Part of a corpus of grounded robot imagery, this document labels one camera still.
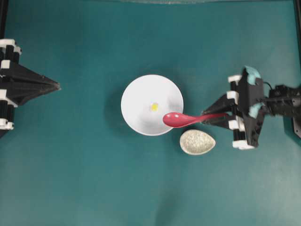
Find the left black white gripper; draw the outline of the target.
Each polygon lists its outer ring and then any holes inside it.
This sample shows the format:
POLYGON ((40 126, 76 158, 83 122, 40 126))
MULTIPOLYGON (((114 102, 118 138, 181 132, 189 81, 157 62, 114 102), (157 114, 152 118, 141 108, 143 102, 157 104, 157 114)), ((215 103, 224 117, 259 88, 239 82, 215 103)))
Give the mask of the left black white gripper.
POLYGON ((14 39, 0 40, 0 70, 9 69, 9 78, 0 72, 0 137, 14 129, 15 108, 24 105, 31 99, 48 93, 59 91, 59 83, 38 74, 22 65, 17 64, 22 49, 14 39), (13 79, 30 83, 46 84, 50 86, 5 86, 5 82, 13 79))

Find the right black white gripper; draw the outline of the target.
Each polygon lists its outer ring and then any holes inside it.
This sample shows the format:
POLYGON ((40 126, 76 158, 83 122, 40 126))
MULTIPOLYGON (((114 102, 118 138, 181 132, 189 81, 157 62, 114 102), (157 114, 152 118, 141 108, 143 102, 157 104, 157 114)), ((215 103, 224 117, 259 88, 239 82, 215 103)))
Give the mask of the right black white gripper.
POLYGON ((202 112, 202 114, 226 113, 202 121, 202 124, 233 130, 232 146, 239 150, 254 149, 258 146, 258 138, 264 121, 263 79, 259 72, 245 66, 241 75, 228 77, 230 91, 202 112))

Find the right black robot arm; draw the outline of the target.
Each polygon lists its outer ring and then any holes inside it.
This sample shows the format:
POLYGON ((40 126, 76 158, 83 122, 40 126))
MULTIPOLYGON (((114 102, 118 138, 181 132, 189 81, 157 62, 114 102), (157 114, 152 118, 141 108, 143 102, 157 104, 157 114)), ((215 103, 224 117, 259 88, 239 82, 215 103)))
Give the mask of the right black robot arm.
POLYGON ((203 111, 224 114, 203 123, 233 131, 232 146, 240 150, 258 147, 258 139, 266 115, 301 119, 301 90, 277 85, 264 94, 264 81, 259 72, 245 66, 242 73, 228 77, 230 90, 203 111))

